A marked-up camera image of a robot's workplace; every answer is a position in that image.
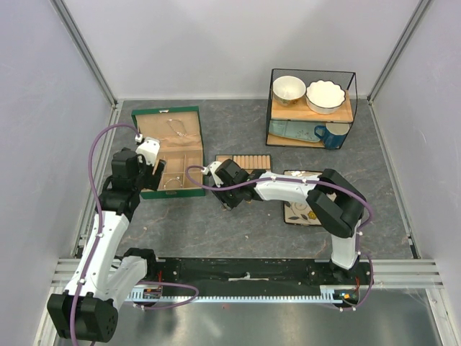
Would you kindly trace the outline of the silver pearl bangle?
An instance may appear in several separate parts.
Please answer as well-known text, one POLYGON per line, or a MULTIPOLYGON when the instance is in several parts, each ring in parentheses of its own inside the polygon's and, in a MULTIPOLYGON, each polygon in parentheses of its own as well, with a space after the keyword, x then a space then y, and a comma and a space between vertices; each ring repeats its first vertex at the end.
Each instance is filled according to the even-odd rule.
POLYGON ((164 189, 165 190, 175 190, 175 189, 182 189, 183 188, 183 178, 182 176, 175 176, 168 178, 164 182, 164 189))

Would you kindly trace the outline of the green jewelry tray insert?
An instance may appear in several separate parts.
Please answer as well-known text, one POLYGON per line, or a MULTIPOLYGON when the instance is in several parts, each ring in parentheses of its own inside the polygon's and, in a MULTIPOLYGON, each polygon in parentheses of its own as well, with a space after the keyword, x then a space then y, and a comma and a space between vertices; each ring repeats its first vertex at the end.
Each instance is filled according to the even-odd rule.
POLYGON ((255 169, 270 171, 272 168, 272 160, 269 154, 221 154, 215 157, 215 160, 220 162, 224 162, 227 159, 232 159, 235 163, 237 163, 237 165, 239 165, 240 168, 245 169, 247 172, 252 172, 255 169))

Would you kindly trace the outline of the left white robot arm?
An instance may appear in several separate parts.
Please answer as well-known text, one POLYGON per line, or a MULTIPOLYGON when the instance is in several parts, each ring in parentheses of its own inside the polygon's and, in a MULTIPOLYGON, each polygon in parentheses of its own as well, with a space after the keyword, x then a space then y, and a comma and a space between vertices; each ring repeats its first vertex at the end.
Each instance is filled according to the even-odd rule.
POLYGON ((121 305, 140 281, 152 283, 158 275, 150 249, 130 249, 117 269, 115 252, 140 204, 142 190, 156 190, 164 160, 159 144, 148 140, 136 150, 123 148, 112 157, 112 173, 97 197, 93 231, 81 261, 61 294, 52 294, 47 310, 58 335, 70 340, 109 342, 121 305))

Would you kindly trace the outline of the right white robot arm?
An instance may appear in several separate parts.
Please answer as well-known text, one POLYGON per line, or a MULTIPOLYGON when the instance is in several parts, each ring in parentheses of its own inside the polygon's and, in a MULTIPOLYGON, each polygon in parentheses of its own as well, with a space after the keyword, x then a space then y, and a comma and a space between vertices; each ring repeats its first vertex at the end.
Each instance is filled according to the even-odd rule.
POLYGON ((331 278, 348 283, 356 275, 357 229, 365 225, 365 197, 333 169, 319 175, 290 177, 264 169, 248 173, 231 159, 214 161, 203 173, 213 178, 214 195, 229 210, 242 201, 281 200, 308 206, 331 235, 331 278))

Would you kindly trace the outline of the green jewelry box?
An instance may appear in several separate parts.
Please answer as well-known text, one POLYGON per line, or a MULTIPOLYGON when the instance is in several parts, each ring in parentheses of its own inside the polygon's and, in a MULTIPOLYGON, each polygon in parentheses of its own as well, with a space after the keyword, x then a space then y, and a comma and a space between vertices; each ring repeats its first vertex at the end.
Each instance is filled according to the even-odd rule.
POLYGON ((141 196, 151 200, 204 196, 205 190, 195 185, 185 173, 188 167, 205 163, 199 107, 138 109, 131 112, 131 118, 141 134, 160 140, 157 160, 166 161, 158 189, 143 190, 141 196), (182 176, 183 188, 165 190, 164 182, 175 176, 182 176))

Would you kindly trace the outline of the square floral plate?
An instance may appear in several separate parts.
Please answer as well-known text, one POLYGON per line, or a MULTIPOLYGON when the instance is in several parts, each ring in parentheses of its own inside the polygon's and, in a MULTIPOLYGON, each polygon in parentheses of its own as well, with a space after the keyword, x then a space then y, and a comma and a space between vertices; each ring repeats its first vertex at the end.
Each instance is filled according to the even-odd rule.
MULTIPOLYGON (((305 170, 285 170, 289 177, 317 177, 321 172, 305 170)), ((309 205, 295 202, 283 202, 283 215, 286 224, 300 226, 321 226, 321 222, 309 205)))

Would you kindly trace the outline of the light blue rectangular plate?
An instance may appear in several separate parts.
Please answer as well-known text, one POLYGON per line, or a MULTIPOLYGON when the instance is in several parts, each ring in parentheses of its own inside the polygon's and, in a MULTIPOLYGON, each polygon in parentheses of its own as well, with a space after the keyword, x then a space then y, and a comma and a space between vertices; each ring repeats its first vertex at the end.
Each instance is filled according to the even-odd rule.
POLYGON ((323 123, 294 120, 271 120, 269 122, 269 133, 283 138, 317 143, 320 141, 320 138, 314 133, 317 126, 323 126, 323 123))

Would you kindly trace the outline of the cream floral bowl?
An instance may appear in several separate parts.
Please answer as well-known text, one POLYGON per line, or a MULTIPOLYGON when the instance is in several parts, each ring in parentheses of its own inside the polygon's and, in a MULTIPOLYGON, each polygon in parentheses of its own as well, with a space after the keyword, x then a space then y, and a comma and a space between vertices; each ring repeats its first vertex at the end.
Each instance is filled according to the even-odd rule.
POLYGON ((305 95, 305 91, 305 83, 295 76, 281 76, 272 83, 275 101, 284 107, 296 104, 305 95))

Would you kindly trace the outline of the blue enamel mug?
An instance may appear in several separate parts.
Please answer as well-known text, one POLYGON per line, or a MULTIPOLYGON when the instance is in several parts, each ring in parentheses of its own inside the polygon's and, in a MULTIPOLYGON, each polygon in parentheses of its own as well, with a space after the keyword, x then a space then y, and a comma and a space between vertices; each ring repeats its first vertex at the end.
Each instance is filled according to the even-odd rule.
POLYGON ((314 134, 318 137, 325 149, 338 149, 341 147, 344 139, 350 130, 348 123, 326 123, 317 125, 314 128, 314 134))

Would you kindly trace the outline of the white scalloped bowl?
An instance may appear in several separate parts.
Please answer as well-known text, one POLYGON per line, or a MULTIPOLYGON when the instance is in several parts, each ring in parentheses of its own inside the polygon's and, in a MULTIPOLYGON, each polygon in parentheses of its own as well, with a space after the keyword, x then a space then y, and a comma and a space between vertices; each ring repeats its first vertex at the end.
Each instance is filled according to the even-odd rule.
POLYGON ((346 100, 346 92, 332 81, 313 81, 306 88, 305 99, 309 108, 322 115, 337 111, 346 100))

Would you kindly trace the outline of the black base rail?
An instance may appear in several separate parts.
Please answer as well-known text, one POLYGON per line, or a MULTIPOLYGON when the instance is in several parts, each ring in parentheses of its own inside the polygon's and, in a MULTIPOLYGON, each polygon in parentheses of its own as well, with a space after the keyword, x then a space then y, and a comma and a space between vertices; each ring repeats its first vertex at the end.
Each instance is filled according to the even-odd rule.
POLYGON ((372 269, 368 261, 357 260, 350 270, 328 259, 239 259, 164 257, 157 260, 156 277, 166 282, 190 283, 199 280, 305 281, 320 285, 367 285, 372 269))

